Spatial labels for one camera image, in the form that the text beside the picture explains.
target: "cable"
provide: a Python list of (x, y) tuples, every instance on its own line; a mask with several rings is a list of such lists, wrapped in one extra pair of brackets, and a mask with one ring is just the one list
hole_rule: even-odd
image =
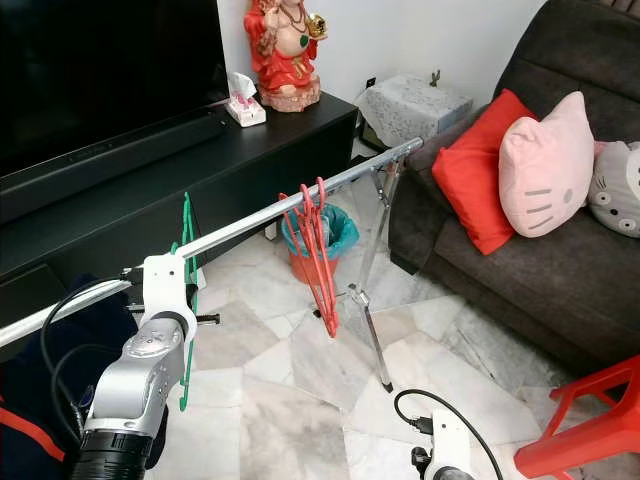
[[(76, 288), (71, 293), (69, 293), (66, 297), (60, 300), (55, 307), (53, 307), (51, 312), (49, 312), (49, 315), (47, 315), (47, 318), (42, 324), (42, 328), (40, 330), (40, 349), (42, 350), (42, 358), (44, 359), (44, 363), (47, 366), (47, 369), (49, 370), (49, 373), (51, 375), (53, 375), (54, 365), (53, 365), (53, 361), (51, 360), (51, 355), (49, 354), (49, 347), (47, 345), (47, 333), (49, 330), (49, 325), (51, 324), (51, 322), (53, 322), (53, 318), (56, 316), (56, 313), (58, 313), (60, 309), (64, 307), (67, 303), (69, 303), (71, 300), (73, 300), (75, 297), (85, 292), (86, 290), (92, 287), (95, 287), (96, 285), (100, 285), (101, 283), (105, 283), (113, 280), (122, 280), (122, 279), (123, 278), (121, 276), (114, 276), (114, 277), (107, 277), (99, 280), (92, 280), (89, 283), (86, 283), (81, 287)], [(74, 420), (76, 421), (77, 431), (73, 427), (71, 427), (69, 423), (66, 421), (63, 422), (63, 425), (71, 435), (71, 438), (77, 444), (80, 444), (79, 433), (82, 432), (82, 428), (83, 428), (82, 413), (80, 412), (80, 409), (73, 402), (73, 396), (71, 395), (71, 392), (69, 391), (67, 386), (64, 384), (64, 382), (60, 381), (58, 384), (58, 387), (60, 388), (62, 395), (65, 397), (65, 400), (69, 405), (69, 408), (73, 412)]]
[(467, 420), (458, 410), (456, 410), (454, 408), (453, 405), (451, 405), (449, 402), (447, 402), (446, 400), (444, 400), (443, 398), (440, 398), (439, 396), (437, 396), (434, 393), (431, 392), (427, 392), (425, 390), (419, 390), (416, 388), (412, 388), (409, 390), (405, 390), (403, 392), (400, 392), (395, 400), (393, 401), (393, 407), (396, 409), (396, 413), (398, 414), (398, 416), (404, 420), (405, 422), (407, 422), (409, 425), (411, 425), (412, 427), (416, 427), (418, 428), (418, 422), (420, 422), (421, 419), (418, 420), (411, 420), (410, 418), (406, 417), (401, 411), (400, 411), (400, 407), (398, 406), (398, 403), (400, 401), (400, 399), (402, 397), (405, 397), (407, 395), (423, 395), (425, 397), (428, 397), (432, 400), (435, 400), (436, 402), (440, 403), (441, 405), (444, 405), (445, 407), (447, 407), (449, 410), (451, 410), (451, 412), (453, 412), (460, 420), (462, 420), (462, 423), (464, 423), (467, 428), (469, 429), (469, 431), (471, 431), (471, 433), (473, 433), (473, 436), (476, 437), (476, 439), (478, 440), (478, 442), (480, 442), (480, 445), (482, 446), (482, 448), (484, 449), (484, 451), (486, 452), (487, 456), (489, 457), (489, 460), (491, 460), (491, 465), (493, 465), (493, 469), (496, 472), (496, 476), (498, 477), (498, 480), (503, 480), (502, 478), (502, 472), (500, 471), (500, 467), (498, 466), (498, 462), (496, 461), (496, 457), (493, 456), (493, 453), (491, 453), (491, 449), (489, 448), (489, 445), (487, 445), (487, 443), (484, 441), (484, 439), (480, 436), (480, 434), (478, 433), (478, 431), (473, 427), (473, 425), (471, 425), (471, 423), (469, 422), (469, 420)]
[(62, 382), (60, 380), (60, 374), (62, 373), (62, 369), (65, 367), (65, 365), (67, 364), (67, 362), (69, 361), (69, 359), (71, 357), (73, 357), (77, 353), (80, 353), (80, 352), (85, 351), (85, 350), (94, 350), (94, 351), (98, 351), (98, 352), (102, 352), (102, 353), (109, 353), (109, 354), (116, 355), (116, 356), (120, 354), (119, 350), (115, 350), (113, 348), (108, 348), (108, 347), (105, 347), (104, 345), (98, 345), (98, 344), (80, 345), (79, 347), (76, 347), (76, 348), (72, 349), (71, 351), (67, 352), (60, 359), (60, 361), (58, 362), (58, 364), (54, 368), (53, 374), (51, 375), (51, 385), (50, 385), (50, 392), (51, 392), (51, 399), (53, 401), (53, 408), (54, 408), (55, 413), (58, 416), (58, 419), (60, 420), (60, 422), (63, 425), (65, 425), (65, 428), (67, 428), (67, 430), (70, 430), (70, 431), (73, 431), (73, 428), (71, 427), (71, 425), (69, 425), (68, 419), (64, 415), (64, 412), (62, 410), (62, 405), (60, 405), (60, 398), (58, 397), (58, 388), (60, 388), (59, 384), (61, 384), (61, 382)]

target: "gray sofa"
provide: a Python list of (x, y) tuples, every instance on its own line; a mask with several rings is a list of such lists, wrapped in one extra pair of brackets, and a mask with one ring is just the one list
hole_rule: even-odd
[[(549, 0), (496, 94), (509, 88), (544, 117), (582, 90), (597, 140), (638, 141), (640, 19), (603, 3), (613, 2)], [(638, 10), (633, 2), (625, 8)], [(431, 167), (476, 116), (408, 159), (391, 210), (392, 260), (440, 280), (576, 373), (640, 353), (640, 240), (606, 229), (582, 209), (549, 235), (516, 235), (489, 256), (471, 244)]]

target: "trash can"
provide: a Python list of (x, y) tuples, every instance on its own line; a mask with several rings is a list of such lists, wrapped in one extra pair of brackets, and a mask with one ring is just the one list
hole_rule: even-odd
[[(299, 234), (298, 229), (298, 217), (294, 212), (288, 212), (289, 219), (291, 220), (291, 226), (294, 233)], [(347, 213), (341, 208), (335, 205), (326, 204), (321, 213), (323, 220), (327, 219), (329, 224), (329, 241), (326, 245), (327, 257), (329, 261), (329, 268), (333, 275), (338, 267), (338, 261), (347, 251), (349, 251), (360, 239), (360, 234), (356, 228), (356, 224), (349, 218)], [(302, 257), (298, 256), (296, 246), (291, 237), (291, 232), (287, 227), (287, 223), (282, 220), (280, 224), (282, 235), (287, 242), (287, 248), (289, 250), (289, 261), (291, 263), (291, 270), (293, 275), (302, 283), (307, 282), (307, 278), (304, 274), (304, 268), (307, 269), (309, 274), (309, 280), (311, 285), (319, 285), (318, 274), (315, 270), (313, 259), (307, 250), (304, 241), (302, 241), (301, 235), (298, 236), (298, 243), (300, 244), (300, 252)]]

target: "cactus figurine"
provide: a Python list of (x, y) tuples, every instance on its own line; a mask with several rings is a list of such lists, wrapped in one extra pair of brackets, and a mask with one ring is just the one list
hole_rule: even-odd
[(438, 82), (440, 81), (440, 70), (437, 73), (431, 74), (431, 83), (429, 83), (430, 87), (438, 87)]

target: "red statue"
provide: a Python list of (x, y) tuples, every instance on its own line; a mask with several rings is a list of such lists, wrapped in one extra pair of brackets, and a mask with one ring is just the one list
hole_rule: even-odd
[(264, 105), (281, 112), (301, 112), (320, 99), (320, 79), (313, 73), (325, 21), (309, 16), (304, 0), (250, 0), (244, 27), (251, 44), (252, 68)]

